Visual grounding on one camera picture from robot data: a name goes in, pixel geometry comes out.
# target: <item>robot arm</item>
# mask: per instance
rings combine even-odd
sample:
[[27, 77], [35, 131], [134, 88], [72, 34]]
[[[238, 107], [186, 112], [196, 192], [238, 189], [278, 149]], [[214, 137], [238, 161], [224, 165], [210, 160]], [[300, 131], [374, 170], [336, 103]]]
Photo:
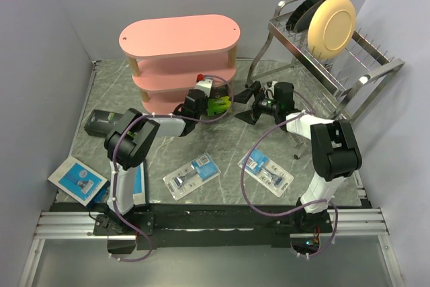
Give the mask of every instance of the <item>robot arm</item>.
[[[293, 113], [286, 120], [297, 116]], [[299, 204], [325, 199], [329, 201], [346, 177], [361, 167], [361, 154], [347, 120], [327, 120], [309, 114], [287, 124], [287, 131], [310, 139], [315, 174]], [[328, 204], [305, 207], [306, 213], [323, 212]]]
[[[295, 108], [293, 93], [291, 83], [272, 81], [262, 85], [256, 81], [236, 95], [236, 102], [242, 104], [254, 97], [251, 109], [236, 114], [236, 118], [248, 124], [255, 124], [261, 114], [273, 116], [276, 124], [294, 119], [302, 112]], [[298, 205], [322, 199], [329, 201], [345, 178], [361, 167], [361, 155], [347, 120], [327, 120], [305, 114], [288, 122], [282, 130], [311, 141], [315, 174]], [[307, 214], [318, 214], [327, 207], [328, 204], [318, 203], [304, 210]]]
[[[177, 106], [173, 115], [198, 120], [208, 109], [208, 97], [212, 88], [211, 79], [198, 79], [196, 87], [189, 91], [183, 104]], [[104, 147], [112, 169], [111, 184], [114, 184], [114, 164], [112, 159], [115, 147], [127, 127], [143, 114], [135, 109], [128, 109], [105, 139]], [[116, 185], [116, 206], [120, 214], [126, 214], [133, 206], [134, 178], [138, 166], [145, 159], [151, 145], [158, 136], [186, 136], [197, 122], [178, 118], [148, 118], [138, 122], [124, 137], [118, 148], [116, 160], [118, 165], [118, 179]], [[113, 189], [107, 205], [114, 211]]]

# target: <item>metal dish rack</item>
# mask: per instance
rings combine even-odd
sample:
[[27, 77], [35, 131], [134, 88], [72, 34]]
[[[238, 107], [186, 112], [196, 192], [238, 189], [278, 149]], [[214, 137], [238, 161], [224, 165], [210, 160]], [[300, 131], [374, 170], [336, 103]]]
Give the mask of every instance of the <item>metal dish rack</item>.
[[[283, 0], [278, 3], [273, 18], [269, 20], [269, 35], [266, 43], [254, 58], [249, 69], [247, 85], [251, 85], [258, 78], [283, 69], [297, 67], [301, 63], [334, 96], [333, 101], [336, 103], [333, 105], [329, 118], [348, 118], [353, 122], [389, 84], [403, 67], [404, 62], [399, 58], [389, 59], [386, 56], [387, 52], [380, 50], [380, 45], [375, 47], [373, 40], [369, 41], [367, 34], [362, 36], [360, 30], [354, 31], [353, 41], [350, 41], [340, 55], [329, 60], [319, 60], [307, 47], [307, 31], [294, 33], [289, 32], [286, 28], [292, 11], [280, 15], [286, 5], [296, 1], [298, 0]], [[290, 64], [282, 68], [254, 76], [255, 67], [269, 48], [273, 37], [276, 37], [294, 57]], [[368, 88], [367, 91], [362, 91], [366, 94], [364, 101], [356, 107], [352, 116], [349, 116], [345, 108], [364, 87]]]

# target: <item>pink shelf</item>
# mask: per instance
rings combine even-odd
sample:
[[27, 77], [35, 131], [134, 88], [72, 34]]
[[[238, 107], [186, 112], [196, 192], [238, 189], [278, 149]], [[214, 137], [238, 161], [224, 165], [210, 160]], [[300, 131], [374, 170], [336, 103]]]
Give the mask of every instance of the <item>pink shelf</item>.
[[143, 107], [148, 113], [155, 112], [156, 114], [170, 114], [179, 105], [183, 104], [188, 90], [182, 90], [170, 93], [154, 93], [150, 94], [148, 102], [142, 102]]
[[133, 81], [149, 94], [193, 89], [200, 73], [218, 75], [230, 81], [236, 67], [228, 67], [227, 56], [227, 53], [218, 53], [141, 60], [138, 66], [142, 74], [133, 77]]
[[226, 52], [235, 47], [241, 30], [222, 15], [140, 20], [120, 35], [121, 49], [132, 58], [160, 58]]

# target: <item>black box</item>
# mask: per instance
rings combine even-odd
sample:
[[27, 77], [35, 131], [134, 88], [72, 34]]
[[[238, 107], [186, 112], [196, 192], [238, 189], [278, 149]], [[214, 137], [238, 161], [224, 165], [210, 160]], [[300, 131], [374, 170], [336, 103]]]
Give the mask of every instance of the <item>black box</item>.
[[94, 109], [83, 128], [90, 136], [106, 138], [121, 117], [116, 112]]

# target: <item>green object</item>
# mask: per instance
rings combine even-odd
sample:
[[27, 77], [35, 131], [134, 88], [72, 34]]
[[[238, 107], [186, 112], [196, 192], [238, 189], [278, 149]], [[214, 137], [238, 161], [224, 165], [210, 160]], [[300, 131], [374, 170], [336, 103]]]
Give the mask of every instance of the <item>green object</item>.
[[231, 101], [229, 96], [209, 99], [208, 116], [223, 114], [227, 111], [230, 105]]
[[107, 117], [107, 119], [110, 121], [110, 120], [113, 120], [113, 119], [114, 119], [114, 117], [115, 117], [115, 113], [110, 112], [110, 113], [109, 113], [109, 116]]

